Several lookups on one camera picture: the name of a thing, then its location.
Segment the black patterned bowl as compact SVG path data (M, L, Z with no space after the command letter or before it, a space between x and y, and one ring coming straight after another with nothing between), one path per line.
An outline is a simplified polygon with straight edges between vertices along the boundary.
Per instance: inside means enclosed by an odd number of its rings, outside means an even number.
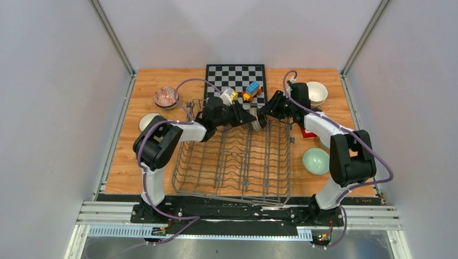
M250 122L252 129L256 132L260 132L267 126L267 120L265 115L261 114L260 109L257 107L251 107L248 112L255 117L255 120Z

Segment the beige bowl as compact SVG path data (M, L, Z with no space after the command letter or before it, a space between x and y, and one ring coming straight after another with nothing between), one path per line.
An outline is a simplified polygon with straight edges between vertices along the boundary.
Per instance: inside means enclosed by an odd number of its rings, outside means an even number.
M306 83L308 87L308 97L311 101L311 105L318 106L324 103L328 97L328 90L326 87L319 82L310 81Z

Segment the light blue striped bowl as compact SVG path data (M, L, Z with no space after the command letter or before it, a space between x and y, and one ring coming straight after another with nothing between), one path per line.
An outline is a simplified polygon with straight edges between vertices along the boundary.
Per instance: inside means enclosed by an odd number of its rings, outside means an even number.
M326 139L326 138L319 138L319 141L320 143L322 144L322 146L326 149L330 149L330 139Z

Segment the mint green bowl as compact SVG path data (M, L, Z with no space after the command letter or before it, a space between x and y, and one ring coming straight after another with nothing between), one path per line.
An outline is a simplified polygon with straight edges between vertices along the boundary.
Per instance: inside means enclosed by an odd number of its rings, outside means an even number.
M305 168L314 175L324 175L329 171L329 154L321 148L310 148L302 157Z

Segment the blue zigzag bowl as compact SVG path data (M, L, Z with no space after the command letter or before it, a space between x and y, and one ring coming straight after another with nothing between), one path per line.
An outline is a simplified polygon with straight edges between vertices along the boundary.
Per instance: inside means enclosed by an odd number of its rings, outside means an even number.
M175 89L169 86L161 87L160 89L156 90L153 95L153 101L155 104L161 106L169 106L174 103L177 103L175 99Z

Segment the teal white dotted bowl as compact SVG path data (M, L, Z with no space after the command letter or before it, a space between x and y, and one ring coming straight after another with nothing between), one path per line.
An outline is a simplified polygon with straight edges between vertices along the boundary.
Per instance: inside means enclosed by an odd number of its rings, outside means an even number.
M139 122L139 129L141 132L143 132L146 127L149 125L149 123L157 116L160 116L159 113L149 113L145 116L143 116Z

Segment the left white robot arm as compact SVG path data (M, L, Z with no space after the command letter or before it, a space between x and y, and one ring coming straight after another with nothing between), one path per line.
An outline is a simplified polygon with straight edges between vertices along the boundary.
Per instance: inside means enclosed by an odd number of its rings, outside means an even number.
M133 144L137 164L142 169L141 197L148 204L146 218L158 223L165 217L166 210L160 205L165 198L164 168L179 143L206 142L220 126L238 127L252 122L258 122L258 108L246 110L238 101L225 104L219 97L210 97L197 116L188 121L167 120L154 114Z

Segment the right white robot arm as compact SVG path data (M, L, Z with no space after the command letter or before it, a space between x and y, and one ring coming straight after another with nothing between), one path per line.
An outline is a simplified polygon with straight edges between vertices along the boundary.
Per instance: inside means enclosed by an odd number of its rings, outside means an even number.
M322 225L330 218L330 210L340 204L344 191L365 183L376 174L371 140L365 130L355 131L330 119L317 107L311 106L306 83L284 83L259 112L278 120L291 118L301 128L314 133L329 145L330 179L311 198L309 220Z

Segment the yellow toy car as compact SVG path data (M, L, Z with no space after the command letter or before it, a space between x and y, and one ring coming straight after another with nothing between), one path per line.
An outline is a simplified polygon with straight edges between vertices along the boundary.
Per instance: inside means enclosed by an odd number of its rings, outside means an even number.
M238 92L232 92L231 93L231 100L232 101L237 101L238 100Z

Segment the blue orange toy truck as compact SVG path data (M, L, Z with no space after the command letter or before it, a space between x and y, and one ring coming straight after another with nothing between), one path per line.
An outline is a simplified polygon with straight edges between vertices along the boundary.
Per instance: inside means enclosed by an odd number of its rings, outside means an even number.
M247 86L246 91L243 92L243 101L251 103L254 98L261 93L263 93L262 87L257 81L253 81Z

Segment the red toy block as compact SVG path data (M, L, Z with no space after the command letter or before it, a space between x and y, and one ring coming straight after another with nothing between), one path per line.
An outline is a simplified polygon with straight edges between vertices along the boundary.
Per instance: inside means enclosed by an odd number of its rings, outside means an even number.
M301 127L300 127L300 132L301 132L303 138L314 138L314 137L317 137L317 135L315 133L313 133L311 131L308 131L308 130L306 130L304 128L301 128Z

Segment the black white checkerboard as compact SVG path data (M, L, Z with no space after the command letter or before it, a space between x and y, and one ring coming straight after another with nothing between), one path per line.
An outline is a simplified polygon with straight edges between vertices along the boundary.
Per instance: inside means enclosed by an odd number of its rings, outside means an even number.
M205 79L214 85L206 84L204 100L219 96L219 91L231 88L238 92L238 102L244 109L251 107L261 108L267 103L267 85L264 64L208 64L206 65ZM243 93L253 82L257 82L262 90L252 101L243 99Z

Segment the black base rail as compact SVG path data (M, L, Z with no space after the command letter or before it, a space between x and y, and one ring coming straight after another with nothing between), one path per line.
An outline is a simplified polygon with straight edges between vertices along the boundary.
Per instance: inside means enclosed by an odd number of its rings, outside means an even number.
M294 236L297 227L318 227L324 233L342 227L341 211L321 218L309 215L309 197L282 198L283 206L262 206L195 196L167 195L158 213L145 201L134 204L130 222L164 224L174 234L195 216L199 220L184 230L186 235Z

